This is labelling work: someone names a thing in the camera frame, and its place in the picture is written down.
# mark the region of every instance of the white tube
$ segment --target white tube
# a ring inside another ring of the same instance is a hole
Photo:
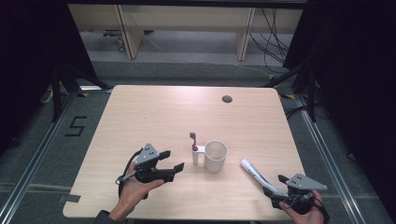
[[[243,159],[241,161],[242,167],[250,173],[264,188],[271,190],[275,195],[279,196],[286,196],[285,193],[282,191],[276,189],[274,186],[272,186],[262,175],[259,173],[259,171],[246,159]]]

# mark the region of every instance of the black sleeve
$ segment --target black sleeve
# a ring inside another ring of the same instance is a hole
[[[111,219],[108,214],[109,212],[102,210],[100,213],[96,216],[95,221],[93,224],[121,224],[122,222],[115,221]]]

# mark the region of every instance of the black wire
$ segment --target black wire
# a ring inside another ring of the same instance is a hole
[[[317,204],[315,204],[315,203],[313,204],[313,206],[315,206],[315,207],[322,213],[322,215],[323,215],[323,217],[324,217],[323,223],[324,223],[324,224],[328,224],[329,221],[330,221],[330,215],[329,215],[329,213],[327,212],[326,206],[325,206],[319,199],[317,199],[316,197],[314,197],[314,199],[315,199],[317,202],[320,203],[320,206],[317,205]]]
[[[271,30],[271,33],[273,33],[275,35],[274,38],[276,39],[276,42],[279,42],[279,44],[283,45],[283,47],[285,47],[286,49],[289,49],[288,46],[286,46],[282,41],[280,41],[277,38],[277,32],[276,31],[274,32],[274,27],[271,27],[270,22],[268,21],[267,16],[265,15],[265,12],[264,12],[263,8],[262,8],[262,15],[264,16],[265,20],[267,21],[267,24],[268,24],[268,27]],[[276,21],[275,21],[275,19],[276,19],[276,8],[273,8],[273,17],[274,17],[273,24],[276,24]]]
[[[271,57],[273,57],[275,60],[279,61],[280,63],[283,63],[283,60],[279,57],[277,57],[273,52],[269,51],[268,49],[266,49],[262,44],[260,44],[254,37],[252,34],[250,34],[251,39],[253,40],[253,42],[256,44],[256,46],[262,50],[264,53],[269,54]]]
[[[262,33],[260,33],[260,35],[262,36],[262,38],[263,38],[266,42],[268,42],[267,38],[265,38],[265,36],[263,36]],[[279,48],[279,45],[276,45],[276,44],[274,44],[274,43],[271,43],[271,42],[270,42],[270,45]]]
[[[142,150],[143,150],[143,148],[141,148],[140,150],[136,151],[136,153],[131,157],[131,159],[128,160],[128,163],[125,166],[124,172],[122,173],[122,175],[119,176],[119,178],[117,178],[116,184],[118,184],[118,185],[121,184],[121,182],[122,182],[121,179],[126,176],[126,174],[128,172],[128,169],[129,169],[129,166],[131,165],[132,161],[134,160],[134,158],[136,156],[140,155]]]
[[[302,105],[296,108],[288,108],[285,109],[285,115],[286,115],[286,119],[289,119],[291,117],[291,115],[293,115],[295,112],[299,111],[299,110],[305,110],[308,108],[308,105]]]
[[[273,31],[273,26],[271,26],[271,24],[270,24],[270,22],[268,21],[268,19],[267,19],[267,16],[265,15],[265,12],[264,12],[264,9],[262,8],[262,15],[264,16],[264,18],[265,18],[265,20],[267,21],[267,24],[268,24],[268,27],[270,28],[270,36],[268,37],[268,40],[267,40],[267,44],[265,45],[265,50],[268,50],[268,45],[269,45],[269,43],[271,42],[271,36],[273,35],[274,36],[274,38],[277,40],[277,36],[275,36],[275,34],[274,34],[274,31]],[[274,72],[274,73],[281,73],[281,72],[277,72],[277,71],[274,71],[274,70],[272,70],[271,68],[269,68],[268,67],[268,65],[267,65],[267,61],[266,61],[266,54],[264,54],[264,64],[265,64],[265,66],[267,67],[267,69],[268,70],[270,70],[271,72]]]
[[[301,199],[301,198],[304,198],[304,196],[303,196],[303,195],[300,195],[300,194],[292,194],[292,195],[289,196],[289,198],[286,198],[286,199],[283,201],[283,204],[285,204],[287,200],[291,200],[291,203],[288,204],[289,208],[291,208],[291,207],[294,206],[294,204],[296,203],[296,201],[299,200],[299,199]]]

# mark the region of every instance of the wooden table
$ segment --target wooden table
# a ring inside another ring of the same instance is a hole
[[[231,103],[222,97],[229,95]],[[211,174],[201,155],[192,163],[189,133],[197,144],[220,140],[229,149],[223,170]],[[158,168],[185,162],[174,182],[152,191],[129,216],[144,219],[280,220],[261,186],[240,165],[248,159],[274,186],[277,175],[304,173],[278,95],[273,89],[181,86],[117,86],[81,165],[67,217],[95,217],[118,201],[115,184],[130,157],[146,143],[171,150]]]

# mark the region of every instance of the cable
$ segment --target cable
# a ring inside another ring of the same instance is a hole
[[[162,53],[165,53],[165,51],[163,51],[163,49],[162,48],[160,48],[158,45],[156,45],[155,43],[154,43],[154,41],[152,41],[148,36],[146,36],[143,32],[140,32],[142,35],[143,35],[143,37],[145,37],[156,49],[158,49],[160,52],[162,52]],[[200,63],[200,62],[191,62],[191,61],[187,61],[187,60],[184,60],[184,59],[176,59],[176,58],[172,58],[172,57],[168,57],[168,56],[164,56],[165,58],[168,58],[168,59],[170,59],[170,60],[172,60],[172,61],[182,61],[182,62],[185,62],[185,63]],[[201,64],[214,64],[214,65],[221,65],[221,64],[219,64],[219,63],[201,63]],[[260,72],[260,73],[262,73],[262,74],[265,74],[266,76],[270,76],[268,73],[265,73],[264,71],[262,71],[262,70],[260,70],[260,69],[256,69],[256,68],[248,68],[248,67],[245,67],[245,66],[242,66],[242,65],[238,65],[238,64],[233,64],[233,63],[230,63],[229,65],[232,65],[232,66],[235,66],[235,67],[239,67],[239,68],[243,68],[243,69],[247,69],[247,70],[251,70],[251,71],[256,71],[256,72]]]
[[[326,206],[324,206],[324,204],[323,204],[319,199],[317,199],[316,197],[315,197],[314,199],[315,199],[315,201],[317,201],[320,205],[317,205],[316,203],[314,203],[313,206],[315,206],[315,207],[322,213],[322,215],[323,215],[323,217],[324,217],[323,223],[324,223],[324,224],[328,224],[329,221],[330,221],[330,215],[329,215],[329,213],[327,212]]]
[[[285,109],[285,115],[286,115],[286,119],[289,119],[291,117],[291,115],[293,115],[295,112],[299,111],[299,110],[305,110],[308,108],[308,105],[302,105],[296,108],[288,108]]]
[[[283,60],[286,58],[285,52],[283,52],[280,43],[281,41],[277,38],[277,31],[276,31],[276,8],[273,8],[273,31],[274,31],[274,37],[276,39],[276,43],[278,45],[279,53],[282,55]]]
[[[283,63],[283,60],[279,57],[277,57],[273,52],[269,51],[268,49],[266,49],[265,47],[262,46],[262,44],[260,44],[254,37],[252,34],[249,34],[251,39],[253,40],[253,42],[256,44],[256,46],[262,50],[264,53],[269,54],[271,57],[273,57],[275,60],[279,61],[280,63]]]
[[[264,9],[262,8],[262,15],[264,16],[264,18],[265,18],[265,20],[266,20],[266,22],[267,22],[267,24],[268,24],[268,27],[269,27],[269,29],[270,29],[270,35],[269,35],[269,37],[268,37],[268,39],[266,39],[266,38],[264,38],[264,40],[266,40],[266,45],[265,45],[265,52],[268,52],[269,50],[268,50],[268,45],[270,44],[270,42],[271,42],[271,37],[272,36],[274,36],[274,39],[276,40],[276,43],[277,43],[277,47],[278,47],[278,49],[279,49],[279,52],[280,52],[280,55],[281,55],[281,57],[282,57],[282,59],[281,59],[281,63],[283,63],[284,62],[284,59],[285,59],[285,56],[286,56],[286,54],[283,52],[283,50],[282,50],[282,48],[281,48],[281,46],[280,46],[280,40],[277,38],[277,35],[276,35],[276,33],[274,33],[274,27],[276,27],[276,22],[275,22],[275,19],[276,19],[276,11],[273,9],[273,25],[271,25],[270,24],[270,22],[268,21],[268,18],[267,18],[267,16],[265,15],[265,12],[264,12]],[[274,72],[274,73],[279,73],[279,72],[277,72],[277,71],[274,71],[274,70],[272,70],[272,69],[270,69],[269,67],[268,67],[268,65],[267,65],[267,61],[266,61],[266,54],[264,54],[264,64],[265,64],[265,66],[270,70],[270,71],[272,71],[272,72]]]
[[[277,38],[277,32],[276,31],[274,32],[274,28],[271,27],[270,22],[268,21],[263,8],[262,8],[262,15],[264,16],[265,20],[267,21],[267,24],[268,24],[268,27],[270,28],[271,33],[275,35],[276,42],[278,42],[280,45],[283,45],[284,48],[289,49],[288,46],[283,44],[282,41],[280,41]],[[273,8],[273,24],[276,24],[276,8]]]
[[[260,33],[260,35],[262,36],[262,38],[263,38],[266,42],[269,42],[269,40],[268,40],[267,38],[265,38],[265,37],[262,35],[262,33]],[[274,43],[271,43],[271,42],[270,42],[270,45],[279,48],[279,45],[276,45],[276,44],[274,44]],[[289,48],[287,48],[287,47],[281,47],[281,48],[282,48],[283,50],[289,50]]]

